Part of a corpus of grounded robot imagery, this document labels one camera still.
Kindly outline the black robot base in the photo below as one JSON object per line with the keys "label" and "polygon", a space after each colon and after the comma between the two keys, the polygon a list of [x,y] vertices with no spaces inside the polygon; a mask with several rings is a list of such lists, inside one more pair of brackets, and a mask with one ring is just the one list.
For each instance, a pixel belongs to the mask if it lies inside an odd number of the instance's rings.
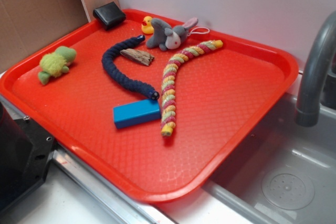
{"label": "black robot base", "polygon": [[51,133],[1,104],[1,215],[45,182],[54,148]]}

